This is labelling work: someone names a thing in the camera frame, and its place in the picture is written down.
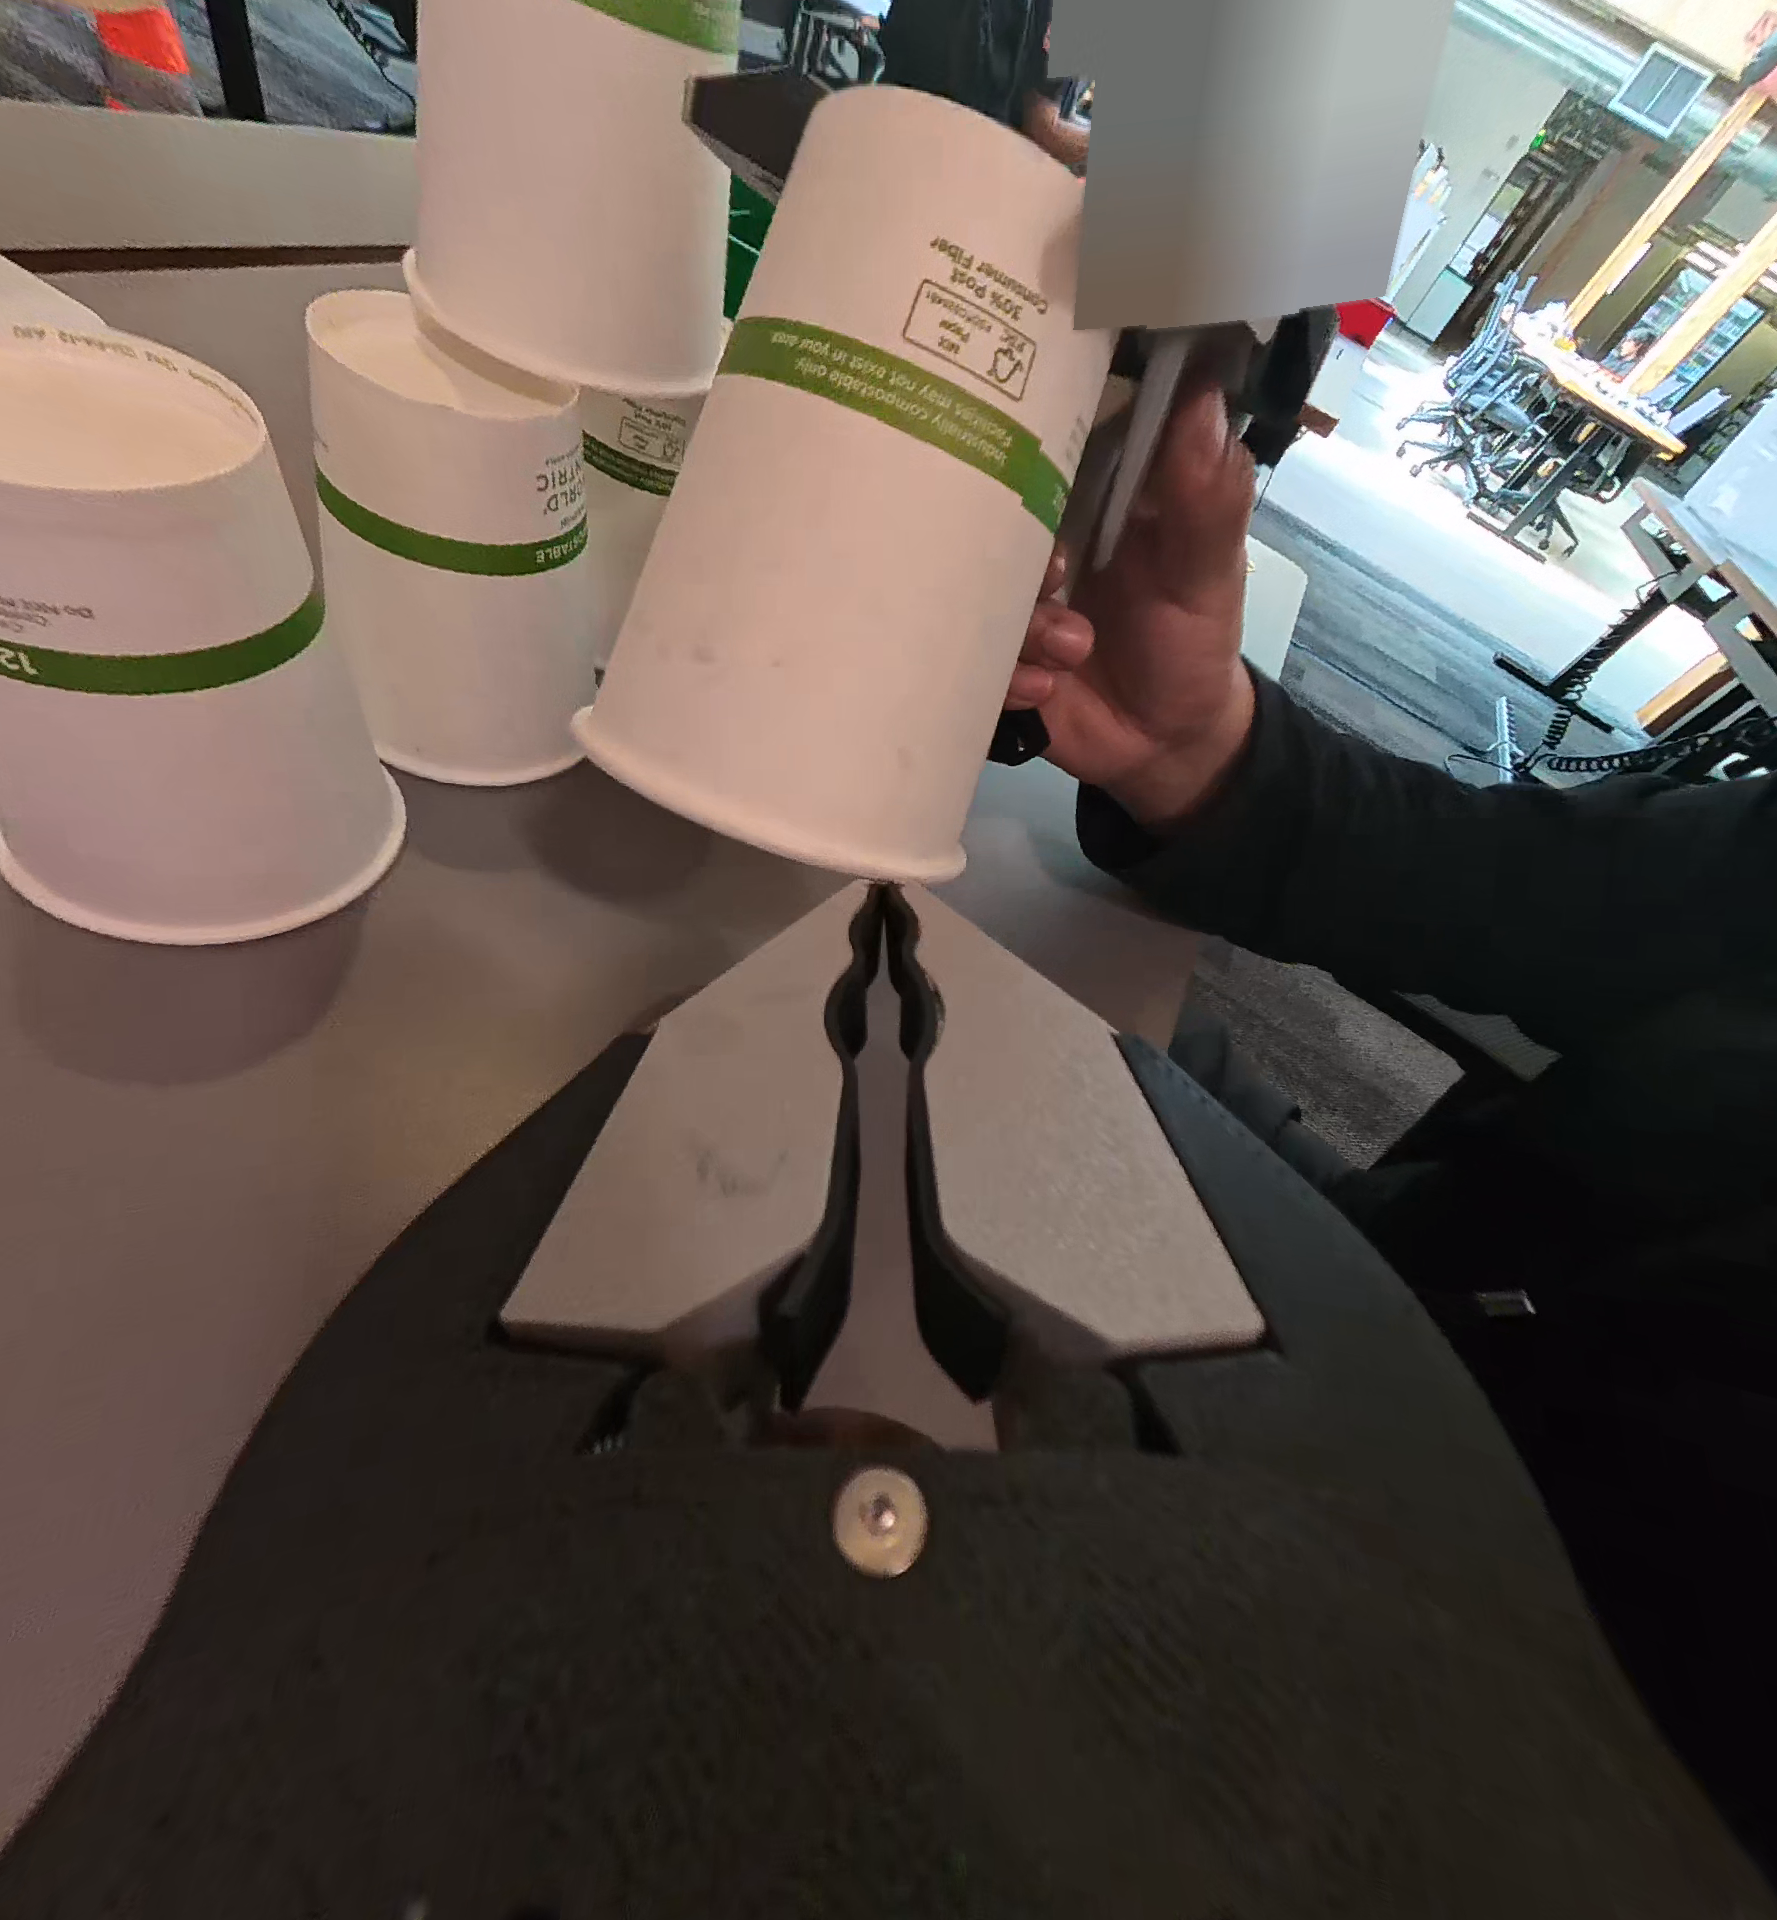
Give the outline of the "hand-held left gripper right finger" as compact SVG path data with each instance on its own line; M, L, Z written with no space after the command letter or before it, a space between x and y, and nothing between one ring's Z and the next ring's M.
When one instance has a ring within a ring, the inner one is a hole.
M1115 1030L921 886L888 891L917 1326L971 1402L1250 1353L1266 1320Z

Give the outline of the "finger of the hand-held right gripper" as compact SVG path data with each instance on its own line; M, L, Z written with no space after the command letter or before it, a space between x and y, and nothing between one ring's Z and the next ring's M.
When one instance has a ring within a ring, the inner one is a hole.
M1115 546L1162 448L1190 362L1206 342L1205 330L1148 331L1136 397L1127 413L1111 421L1113 440L1101 464L1100 505L1088 545L1090 573L1100 573L1113 563Z
M767 66L683 84L683 125L746 184L783 184L831 87Z

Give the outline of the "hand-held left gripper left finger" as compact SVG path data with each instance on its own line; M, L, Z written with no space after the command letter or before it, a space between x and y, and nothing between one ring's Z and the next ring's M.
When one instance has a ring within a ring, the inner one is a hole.
M851 1300L891 899L843 889L662 1017L499 1311L507 1338L804 1404Z

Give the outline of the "person's right forearm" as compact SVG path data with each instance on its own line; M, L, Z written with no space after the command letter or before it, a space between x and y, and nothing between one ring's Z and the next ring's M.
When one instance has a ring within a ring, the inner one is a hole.
M1077 828L1178 924L1560 1054L1645 1036L1764 1056L1777 1033L1777 772L1468 787L1262 683L1187 822L1145 829L1084 787Z

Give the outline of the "person's right hand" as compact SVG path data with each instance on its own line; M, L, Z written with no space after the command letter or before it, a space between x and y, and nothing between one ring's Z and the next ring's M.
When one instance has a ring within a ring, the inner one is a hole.
M1050 551L1004 709L1037 713L1046 758L1167 837L1212 802L1255 724L1241 660L1255 466L1220 379L1190 372L1108 565L1069 584Z

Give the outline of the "green plastic bin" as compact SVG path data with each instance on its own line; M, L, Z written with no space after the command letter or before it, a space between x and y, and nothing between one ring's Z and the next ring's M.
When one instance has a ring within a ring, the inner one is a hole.
M723 316L729 323L736 321L746 301L775 215L777 203L773 199L739 174L732 177L723 292Z

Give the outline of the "black office chair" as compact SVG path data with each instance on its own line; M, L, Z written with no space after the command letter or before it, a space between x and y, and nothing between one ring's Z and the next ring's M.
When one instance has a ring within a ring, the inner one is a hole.
M1411 466L1411 477L1455 469L1466 507L1490 488L1495 464L1509 448L1541 427L1530 412L1541 377L1525 371L1515 336L1515 320L1531 304L1537 283L1537 275L1509 272L1468 349L1448 365L1441 400L1396 421L1402 435L1412 427L1440 430L1438 445Z

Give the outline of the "long wooden desk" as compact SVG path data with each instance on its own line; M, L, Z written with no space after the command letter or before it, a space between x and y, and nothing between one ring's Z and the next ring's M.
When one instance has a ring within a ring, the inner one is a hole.
M1537 320L1513 320L1521 356L1549 390L1549 412L1503 481L1500 538L1546 560L1556 536L1577 545L1567 501L1610 505L1648 464L1669 466L1687 443L1619 377L1602 371Z

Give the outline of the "white office desk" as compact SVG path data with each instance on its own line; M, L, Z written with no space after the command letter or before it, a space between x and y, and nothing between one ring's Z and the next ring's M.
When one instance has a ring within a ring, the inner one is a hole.
M1735 546L1714 521L1647 479L1635 481L1633 498L1639 505L1623 523L1629 543L1651 545L1645 530L1652 526L1684 552L1682 568L1654 580L1666 599L1678 604L1693 585L1708 581L1728 590L1706 620L1706 632L1755 713L1777 731L1777 568Z

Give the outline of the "orange traffic cone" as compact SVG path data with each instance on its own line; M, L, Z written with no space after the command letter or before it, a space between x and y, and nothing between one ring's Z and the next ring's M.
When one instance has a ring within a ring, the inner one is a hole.
M181 24L166 3L91 3L84 4L102 49L165 80L189 84L193 70Z

